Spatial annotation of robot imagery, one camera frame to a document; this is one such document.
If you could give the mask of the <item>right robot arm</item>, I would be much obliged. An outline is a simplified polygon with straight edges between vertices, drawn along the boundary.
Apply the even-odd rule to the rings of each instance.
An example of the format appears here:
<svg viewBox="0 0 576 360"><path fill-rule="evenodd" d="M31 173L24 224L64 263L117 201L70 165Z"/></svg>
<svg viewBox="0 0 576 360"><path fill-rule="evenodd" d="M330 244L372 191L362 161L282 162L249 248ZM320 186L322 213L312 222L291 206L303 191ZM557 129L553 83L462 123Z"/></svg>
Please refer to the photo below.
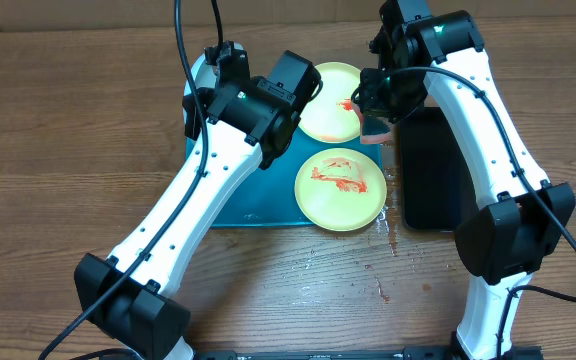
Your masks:
<svg viewBox="0 0 576 360"><path fill-rule="evenodd" d="M464 316L446 358L538 359L512 344L519 300L551 254L575 206L531 157L497 91L484 39L466 11L433 15L423 1L387 1L370 42L378 58L361 72L352 103L373 136L382 119L402 123L437 102L465 161L476 212L454 232L470 275Z"/></svg>

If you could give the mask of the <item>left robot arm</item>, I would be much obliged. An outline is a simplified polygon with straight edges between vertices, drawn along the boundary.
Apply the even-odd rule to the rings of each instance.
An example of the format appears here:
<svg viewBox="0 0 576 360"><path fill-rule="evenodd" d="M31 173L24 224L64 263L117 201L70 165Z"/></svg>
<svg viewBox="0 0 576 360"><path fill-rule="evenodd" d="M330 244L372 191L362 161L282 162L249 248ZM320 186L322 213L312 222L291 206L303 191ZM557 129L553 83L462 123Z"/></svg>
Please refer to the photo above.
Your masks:
<svg viewBox="0 0 576 360"><path fill-rule="evenodd" d="M194 145L149 214L106 258L86 254L74 271L83 310L120 347L99 359L191 359L190 312L173 299L187 266L235 190L289 147L319 89L311 61L285 51L266 76L228 42L184 65L184 125Z"/></svg>

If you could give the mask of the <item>orange sponge with green scourer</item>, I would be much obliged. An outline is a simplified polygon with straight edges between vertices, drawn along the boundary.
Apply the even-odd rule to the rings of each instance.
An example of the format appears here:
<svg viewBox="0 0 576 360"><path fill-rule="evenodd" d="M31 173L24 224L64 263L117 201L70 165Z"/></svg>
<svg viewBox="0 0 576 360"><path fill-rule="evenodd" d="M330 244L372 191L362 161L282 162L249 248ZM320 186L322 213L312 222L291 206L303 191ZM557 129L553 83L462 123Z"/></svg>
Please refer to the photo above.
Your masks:
<svg viewBox="0 0 576 360"><path fill-rule="evenodd" d="M359 138L362 144L382 144L392 139L394 124L387 118L366 116L354 102L352 102L352 109L359 120Z"/></svg>

